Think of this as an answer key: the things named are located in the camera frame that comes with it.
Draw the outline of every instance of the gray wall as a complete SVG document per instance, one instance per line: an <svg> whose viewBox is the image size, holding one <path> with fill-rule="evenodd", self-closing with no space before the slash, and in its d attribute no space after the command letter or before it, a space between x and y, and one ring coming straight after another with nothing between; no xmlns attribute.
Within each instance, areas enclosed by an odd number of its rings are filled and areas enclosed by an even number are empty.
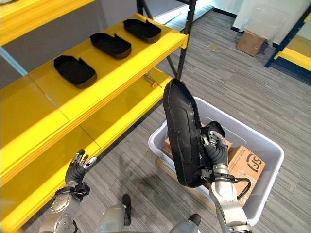
<svg viewBox="0 0 311 233"><path fill-rule="evenodd" d="M182 3L174 0L146 0L153 16ZM137 12L136 0L97 0L57 18L3 47L24 67L31 71L48 60L86 40L90 35ZM20 75L0 59L0 87L10 84Z"/></svg>
<svg viewBox="0 0 311 233"><path fill-rule="evenodd" d="M145 0L152 17L163 14L167 11L173 10L184 4L174 0Z"/></svg>

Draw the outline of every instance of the wall baseboard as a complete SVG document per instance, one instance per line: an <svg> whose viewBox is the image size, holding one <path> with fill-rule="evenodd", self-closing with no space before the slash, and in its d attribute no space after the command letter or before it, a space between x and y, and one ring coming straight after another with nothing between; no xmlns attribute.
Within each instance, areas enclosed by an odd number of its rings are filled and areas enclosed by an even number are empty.
<svg viewBox="0 0 311 233"><path fill-rule="evenodd" d="M273 42L272 46L277 49L279 44Z"/></svg>
<svg viewBox="0 0 311 233"><path fill-rule="evenodd" d="M223 11L223 10L218 9L218 8L214 8L213 11L218 12L218 13L221 13L221 14L224 14L224 15L226 15L226 16L231 16L231 17L233 17L233 18L236 18L236 17L237 17L236 14L230 13L230 12L228 12L228 11Z"/></svg>
<svg viewBox="0 0 311 233"><path fill-rule="evenodd" d="M239 32L239 28L236 28L236 27L233 27L233 26L230 29L235 31L235 32L237 32L237 33L241 33L241 34L244 33L244 31L243 32Z"/></svg>

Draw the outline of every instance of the robot finger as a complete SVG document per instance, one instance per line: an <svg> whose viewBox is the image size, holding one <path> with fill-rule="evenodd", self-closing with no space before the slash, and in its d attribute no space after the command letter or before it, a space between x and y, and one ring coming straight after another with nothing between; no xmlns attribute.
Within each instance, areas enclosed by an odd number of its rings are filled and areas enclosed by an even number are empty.
<svg viewBox="0 0 311 233"><path fill-rule="evenodd" d="M88 158L88 154L86 156L84 156L84 158L81 160L80 166L84 165L84 163L86 162L87 158Z"/></svg>
<svg viewBox="0 0 311 233"><path fill-rule="evenodd" d="M74 162L74 161L78 161L78 160L80 160L81 159L81 157L82 157L82 155L84 155L84 153L85 153L85 150L83 150L83 149L79 149L79 151L78 152L76 152L76 154L74 155L74 157L73 157L73 159L72 159L72 163Z"/></svg>
<svg viewBox="0 0 311 233"><path fill-rule="evenodd" d="M92 166L92 164L96 161L96 159L97 159L97 157L95 157L95 156L90 158L90 160L86 164L83 165L83 168L89 169Z"/></svg>

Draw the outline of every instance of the black cable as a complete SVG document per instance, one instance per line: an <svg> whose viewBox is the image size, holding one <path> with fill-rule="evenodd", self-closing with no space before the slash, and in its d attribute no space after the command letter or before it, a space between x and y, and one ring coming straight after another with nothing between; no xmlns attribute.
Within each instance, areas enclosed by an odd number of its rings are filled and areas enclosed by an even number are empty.
<svg viewBox="0 0 311 233"><path fill-rule="evenodd" d="M251 180L249 178L235 178L235 182L234 183L237 183L237 182L248 182L247 186L242 190L242 192L237 196L238 200L240 200L248 191L249 189L251 188Z"/></svg>
<svg viewBox="0 0 311 233"><path fill-rule="evenodd" d="M72 223L74 225L74 232L73 233L77 233L77 231L78 231L77 223L74 220L72 221Z"/></svg>
<svg viewBox="0 0 311 233"><path fill-rule="evenodd" d="M235 178L234 176L230 174L223 174L223 173L214 173L214 176L212 180L210 181L210 183L213 181L227 181L231 183L248 182L247 186L237 196L238 200L240 200L249 191L252 185L251 180L249 178Z"/></svg>

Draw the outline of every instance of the printed logo on box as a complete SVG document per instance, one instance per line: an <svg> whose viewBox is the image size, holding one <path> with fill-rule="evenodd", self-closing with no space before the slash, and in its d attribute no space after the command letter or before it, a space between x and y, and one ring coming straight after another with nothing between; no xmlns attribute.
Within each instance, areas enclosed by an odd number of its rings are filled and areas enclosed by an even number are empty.
<svg viewBox="0 0 311 233"><path fill-rule="evenodd" d="M249 154L246 159L247 165L249 166L250 169L252 169L254 172L259 171L259 167L262 164L262 161L260 158L258 158L254 154Z"/></svg>

